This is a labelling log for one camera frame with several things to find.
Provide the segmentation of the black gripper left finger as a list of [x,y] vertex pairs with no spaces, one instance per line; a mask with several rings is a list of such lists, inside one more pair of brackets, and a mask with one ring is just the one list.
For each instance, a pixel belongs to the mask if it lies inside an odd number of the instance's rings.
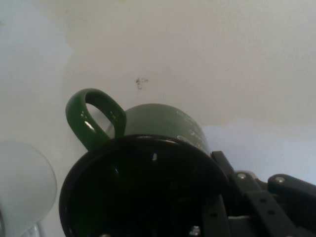
[[202,206],[202,237],[230,237],[230,225],[221,195],[210,197]]

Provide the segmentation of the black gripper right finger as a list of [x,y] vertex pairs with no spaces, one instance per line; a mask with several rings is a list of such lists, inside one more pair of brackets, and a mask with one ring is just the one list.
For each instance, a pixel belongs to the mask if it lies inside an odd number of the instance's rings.
[[316,187],[286,174],[263,182],[248,171],[236,171],[222,151],[211,153],[228,178],[225,196],[231,237],[314,237]]

